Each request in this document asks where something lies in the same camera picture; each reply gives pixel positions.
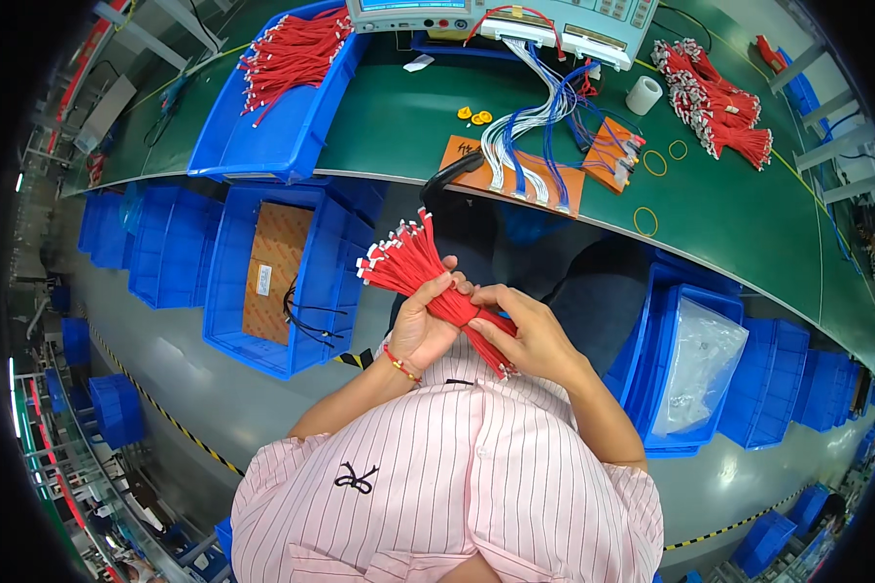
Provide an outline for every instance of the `yellow black hazard tape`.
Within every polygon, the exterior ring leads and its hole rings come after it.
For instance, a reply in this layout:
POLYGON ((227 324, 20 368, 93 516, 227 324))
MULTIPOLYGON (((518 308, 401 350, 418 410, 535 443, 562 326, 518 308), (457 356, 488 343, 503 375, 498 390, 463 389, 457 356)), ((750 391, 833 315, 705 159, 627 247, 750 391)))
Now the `yellow black hazard tape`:
POLYGON ((120 369, 120 371, 123 372, 123 374, 126 375, 126 377, 127 377, 127 378, 129 379, 129 381, 133 384, 133 386, 136 387, 136 390, 139 391, 140 394, 141 394, 142 396, 144 396, 145 399, 146 399, 147 401, 149 401, 149 402, 152 404, 152 406, 156 408, 156 410, 157 410, 158 412, 162 413, 162 415, 164 415, 165 418, 168 419, 169 422, 172 423, 173 426, 175 426, 179 431, 181 431, 182 433, 184 433, 184 434, 185 434, 185 437, 187 437, 188 439, 191 439, 192 441, 194 441, 195 443, 197 443, 198 446, 199 446, 201 449, 204 449, 205 451, 207 451, 208 453, 210 453, 210 457, 212 457, 212 458, 215 459, 215 460, 218 460, 218 461, 221 462, 224 466, 226 466, 228 469, 230 469, 230 470, 233 471, 233 472, 236 472, 236 473, 239 474, 240 476, 243 476, 243 475, 244 475, 244 472, 243 472, 241 469, 239 469, 238 467, 236 467, 233 463, 230 463, 230 462, 228 462, 227 460, 225 460, 224 457, 223 457, 222 455, 220 455, 219 453, 217 453, 217 452, 214 451, 213 449, 209 448, 207 445, 204 444, 203 441, 201 441, 200 439, 198 439, 198 437, 195 437, 194 434, 192 434, 190 431, 188 431, 188 430, 185 428, 185 426, 182 426, 182 424, 180 424, 180 423, 178 423, 177 421, 175 421, 175 417, 173 417, 173 416, 170 415, 167 411, 165 411, 165 410, 162 408, 162 405, 160 405, 159 403, 157 403, 156 400, 153 399, 153 398, 151 397, 151 395, 150 395, 149 393, 147 393, 147 392, 145 391, 145 389, 143 389, 143 388, 140 386, 140 383, 137 382, 136 379, 134 379, 134 378, 132 377, 132 375, 130 375, 130 374, 128 373, 127 369, 124 368, 122 364, 120 364, 120 361, 117 360, 117 356, 114 356, 114 353, 110 350, 110 347, 107 346, 107 344, 104 342, 104 339, 101 338, 101 335, 100 335, 100 334, 98 334, 97 329, 94 328, 94 324, 92 324, 92 323, 90 322, 90 320, 88 320, 88 315, 85 313, 84 306, 82 306, 81 304, 78 304, 78 311, 81 312, 81 317, 82 317, 84 320, 87 320, 87 327, 90 328, 90 332, 91 332, 91 333, 94 335, 94 337, 97 339, 97 342, 99 342, 99 343, 101 344, 101 346, 104 347, 105 351, 107 351, 107 355, 110 356, 111 359, 113 359, 114 364, 117 365, 117 367, 120 369))
POLYGON ((359 355, 343 353, 340 356, 335 356, 334 360, 336 360, 337 362, 342 362, 345 365, 360 367, 363 370, 366 370, 367 368, 369 368, 369 365, 373 364, 373 351, 367 348, 359 355))
POLYGON ((716 536, 717 534, 723 534, 724 532, 728 532, 728 531, 730 531, 730 530, 733 530, 734 528, 737 528, 737 527, 739 527, 739 526, 742 526, 743 524, 747 524, 748 522, 751 522, 752 520, 757 519, 757 518, 761 517, 762 515, 768 514, 768 513, 771 512, 774 508, 781 506, 783 503, 787 502, 788 500, 790 500, 790 499, 793 498, 794 496, 796 496, 796 495, 800 494, 801 492, 803 492, 804 490, 806 490, 808 486, 810 486, 810 484, 807 484, 807 486, 804 486, 803 488, 797 490, 797 491, 796 491, 795 493, 793 493, 791 496, 788 496, 787 498, 785 498, 785 499, 782 500, 781 502, 775 504, 774 506, 772 506, 772 507, 767 507, 767 508, 765 508, 764 510, 762 510, 761 512, 758 512, 758 514, 753 515, 753 516, 750 516, 750 517, 748 517, 748 518, 745 519, 745 520, 739 520, 739 521, 736 522, 735 524, 731 524, 731 525, 727 526, 726 528, 721 528, 721 529, 719 529, 719 530, 716 531, 716 532, 711 532, 710 534, 704 534, 703 536, 698 536, 698 537, 696 537, 696 538, 691 538, 690 540, 685 540, 684 542, 682 542, 682 543, 677 543, 676 545, 668 545, 667 547, 665 547, 665 550, 681 549, 681 548, 686 547, 686 546, 688 546, 688 545, 692 545, 692 544, 694 544, 694 543, 699 543, 699 542, 702 541, 702 540, 707 540, 708 538, 713 538, 713 537, 716 536))
MULTIPOLYGON (((95 338, 97 338, 97 342, 100 343, 101 346, 104 347, 105 351, 107 351, 107 355, 110 356, 110 358, 114 361, 114 364, 116 364, 117 367, 120 369, 120 371, 124 375, 126 375, 127 379, 129 379, 129 382, 131 382, 132 385, 134 387, 136 387, 136 390, 139 391, 140 394, 143 397, 145 397, 145 399, 147 401, 149 401, 149 403, 153 407, 156 408, 156 411, 162 413, 162 415, 166 419, 169 420, 169 423, 171 423, 179 431, 181 431, 182 433, 185 434, 185 437, 187 437, 188 439, 191 439, 192 441, 194 441, 195 443, 198 444, 198 447, 200 447, 201 449, 204 449, 205 451, 210 453, 210 457, 212 457, 215 460, 218 460, 219 462, 221 462, 221 464, 223 464, 225 467, 227 467, 230 471, 236 472, 240 476, 243 476, 245 474, 242 470, 240 470, 238 467, 236 467, 233 463, 228 462, 227 460, 224 459, 224 457, 222 455, 220 455, 219 453, 217 453, 216 451, 214 451, 213 449, 208 447, 203 441, 198 439, 198 437, 195 437, 195 435, 193 433, 191 433, 190 431, 188 431, 185 426, 182 426, 182 424, 178 423, 175 420, 175 417, 170 415, 169 412, 165 411, 162 408, 162 405, 157 403, 156 400, 153 399, 152 396, 149 393, 147 393, 145 391, 145 389, 143 389, 140 386, 140 383, 137 382, 136 379, 134 379, 132 377, 132 375, 130 375, 128 373, 127 369, 123 367, 123 365, 117 359, 117 356, 114 355, 114 352, 110 350, 110 347, 107 346, 107 344, 104 342, 104 339, 101 338, 101 335, 97 332, 97 329, 94 328, 94 324, 92 324, 90 322, 90 320, 88 319, 88 314, 85 312, 84 306, 82 306, 81 304, 78 304, 78 311, 81 312, 81 317, 87 321, 87 327, 90 328, 90 332, 94 335, 95 338)), ((340 356, 335 357, 334 360, 336 360, 338 362, 342 362, 344 364, 352 365, 354 367, 360 367, 361 369, 366 370, 369 367, 369 365, 371 365, 373 362, 373 353, 369 348, 367 348, 366 350, 362 351, 359 355, 350 355, 350 354, 344 353, 340 356)))

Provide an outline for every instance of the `green workbench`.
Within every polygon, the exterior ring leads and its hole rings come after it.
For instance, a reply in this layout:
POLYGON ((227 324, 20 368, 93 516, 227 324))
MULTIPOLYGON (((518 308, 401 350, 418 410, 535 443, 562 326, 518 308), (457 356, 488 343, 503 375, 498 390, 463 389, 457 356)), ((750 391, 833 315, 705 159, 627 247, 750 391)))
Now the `green workbench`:
MULTIPOLYGON (((229 37, 225 47, 252 40, 271 16, 297 4, 301 3, 248 3, 225 25, 223 34, 229 37)), ((623 73, 607 69, 595 103, 637 123, 647 139, 646 148, 662 153, 668 170, 657 177, 639 169, 621 196, 586 180, 579 220, 647 240, 758 290, 818 327, 875 372, 875 282, 857 274, 853 264, 843 259, 825 208, 787 166, 793 164, 795 153, 816 146, 817 136, 799 130, 784 96, 771 94, 767 85, 771 72, 749 48, 752 35, 706 0, 668 4, 699 18, 714 34, 713 64, 735 85, 761 98, 758 127, 771 129, 774 149, 786 163, 772 157, 771 165, 759 172, 728 148, 719 160, 713 159, 665 99, 643 118, 625 107, 625 92, 639 76, 661 79, 659 74, 643 64, 623 73), (667 148, 678 139, 687 144, 688 155, 673 160, 667 148), (642 206, 658 217, 651 238, 639 234, 632 223, 632 215, 642 206)), ((706 33, 688 18, 660 10, 656 20, 706 47, 706 33)), ((638 55, 641 62, 651 64, 649 53, 659 38, 674 40, 671 33, 653 25, 638 55)), ((184 42, 187 50, 194 48, 195 41, 184 42)), ((409 74, 401 65, 415 54, 397 51, 392 34, 376 35, 327 134, 318 174, 422 184, 438 169, 451 134, 479 137, 481 128, 467 129, 457 119, 457 109, 468 105, 501 116, 545 100, 544 86, 522 64, 437 55, 433 64, 409 74)), ((120 121, 117 142, 105 162, 105 185, 184 174, 210 107, 236 62, 234 55, 227 56, 189 81, 177 114, 152 148, 142 139, 159 115, 157 100, 146 100, 129 111, 120 121)), ((174 68, 162 65, 140 96, 174 75, 174 68)), ((540 133, 536 134, 527 136, 525 149, 540 152, 540 133)), ((555 132, 554 149, 559 160, 580 158, 565 124, 555 132)), ((663 168, 653 156, 648 157, 648 165, 656 171, 663 168)), ((809 174, 806 179, 813 184, 809 174)), ((77 164, 66 189, 86 187, 82 165, 77 164)), ((647 212, 639 212, 637 218, 644 233, 653 232, 655 224, 647 212)), ((851 240, 851 233, 846 239, 851 240)), ((860 263, 867 267, 862 259, 860 263)))

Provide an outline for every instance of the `hand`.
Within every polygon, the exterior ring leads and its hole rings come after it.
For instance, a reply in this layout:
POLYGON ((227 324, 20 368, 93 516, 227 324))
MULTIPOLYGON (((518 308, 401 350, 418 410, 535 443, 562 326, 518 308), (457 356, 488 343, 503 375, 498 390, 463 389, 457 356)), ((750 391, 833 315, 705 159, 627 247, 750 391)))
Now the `hand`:
POLYGON ((553 380, 563 387, 594 372, 587 357, 567 339, 550 308, 540 301, 503 285, 478 289, 470 301, 485 307, 498 306, 512 318, 519 329, 515 338, 482 318, 470 320, 469 326, 498 348, 520 371, 553 380))
MULTIPOLYGON (((457 258, 444 257, 441 263, 448 270, 457 267, 457 258)), ((389 352, 400 359, 408 372, 421 377, 421 374, 451 348, 460 329, 455 325, 431 315, 428 303, 448 287, 465 295, 471 295, 478 286, 467 282, 460 272, 444 272, 430 282, 425 282, 411 297, 402 303, 396 317, 389 340, 389 352)))

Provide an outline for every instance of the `yellow rubber band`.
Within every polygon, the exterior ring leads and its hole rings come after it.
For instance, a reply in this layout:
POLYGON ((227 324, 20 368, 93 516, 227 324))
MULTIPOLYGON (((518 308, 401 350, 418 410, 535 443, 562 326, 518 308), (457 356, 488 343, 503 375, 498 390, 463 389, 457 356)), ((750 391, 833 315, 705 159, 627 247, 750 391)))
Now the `yellow rubber band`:
POLYGON ((671 159, 684 159, 685 157, 687 157, 687 144, 684 144, 684 140, 675 140, 674 142, 668 144, 668 156, 670 156, 671 159), (671 146, 674 146, 675 144, 681 144, 684 146, 683 156, 675 157, 675 155, 671 153, 671 146))
POLYGON ((665 159, 664 156, 662 156, 662 153, 661 153, 661 152, 656 152, 655 150, 648 150, 648 151, 646 151, 644 154, 642 154, 642 165, 645 167, 646 170, 648 170, 649 172, 651 172, 654 176, 664 176, 666 173, 668 173, 668 161, 665 159), (665 171, 663 171, 662 173, 658 174, 658 173, 655 172, 654 170, 648 168, 648 162, 647 162, 647 160, 648 160, 648 154, 654 154, 655 156, 661 158, 661 159, 662 159, 662 162, 665 163, 665 171))
POLYGON ((655 216, 655 212, 652 211, 651 209, 649 209, 649 207, 647 207, 647 206, 640 206, 640 207, 638 207, 637 209, 635 209, 635 212, 631 214, 631 224, 635 226, 635 230, 638 231, 638 234, 639 234, 639 235, 641 235, 641 236, 643 236, 643 237, 648 237, 649 239, 650 239, 651 237, 654 237, 654 236, 655 236, 655 233, 658 232, 658 217, 655 216), (651 235, 642 232, 642 229, 638 227, 638 218, 637 218, 637 216, 638 216, 638 212, 639 212, 639 211, 648 211, 649 213, 651 213, 651 217, 655 219, 655 229, 651 232, 651 235))

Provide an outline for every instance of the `bracelet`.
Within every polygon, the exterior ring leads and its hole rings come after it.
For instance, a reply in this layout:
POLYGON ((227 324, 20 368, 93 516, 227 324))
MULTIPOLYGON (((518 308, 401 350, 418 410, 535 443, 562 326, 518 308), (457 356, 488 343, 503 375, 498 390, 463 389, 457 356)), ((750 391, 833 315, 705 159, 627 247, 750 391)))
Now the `bracelet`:
POLYGON ((383 352, 385 352, 385 356, 388 356, 389 360, 392 361, 393 367, 398 368, 402 373, 408 375, 408 380, 414 380, 415 382, 421 382, 421 379, 416 379, 415 375, 408 372, 408 370, 403 366, 403 363, 401 360, 399 360, 398 358, 396 358, 396 356, 394 356, 392 353, 389 352, 389 345, 388 344, 383 345, 383 352))

